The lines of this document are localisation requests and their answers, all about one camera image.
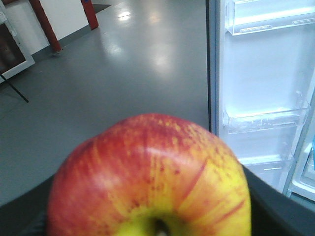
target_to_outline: refrigerator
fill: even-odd
[[[315,0],[209,0],[211,131],[296,201],[315,201]]]

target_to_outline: red apple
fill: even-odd
[[[176,117],[127,118],[57,171],[47,236],[249,236],[249,190],[232,151]]]

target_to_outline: glass door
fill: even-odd
[[[0,1],[0,73],[10,78],[34,64]]]

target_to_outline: red door frame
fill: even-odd
[[[94,30],[98,27],[98,21],[91,0],[81,0],[85,15],[87,16],[90,28]]]

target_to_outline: baseboard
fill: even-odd
[[[72,34],[60,39],[59,43],[60,43],[61,47],[64,47],[64,46],[68,45],[69,43],[84,36],[85,34],[87,34],[89,32],[91,32],[90,26],[89,25],[84,26],[83,28],[77,30],[76,32],[73,32]],[[39,62],[41,60],[44,60],[44,59],[50,57],[53,53],[54,53],[54,51],[51,48],[51,46],[49,45],[49,46],[39,50],[38,52],[32,54],[32,57],[33,57],[35,62]]]

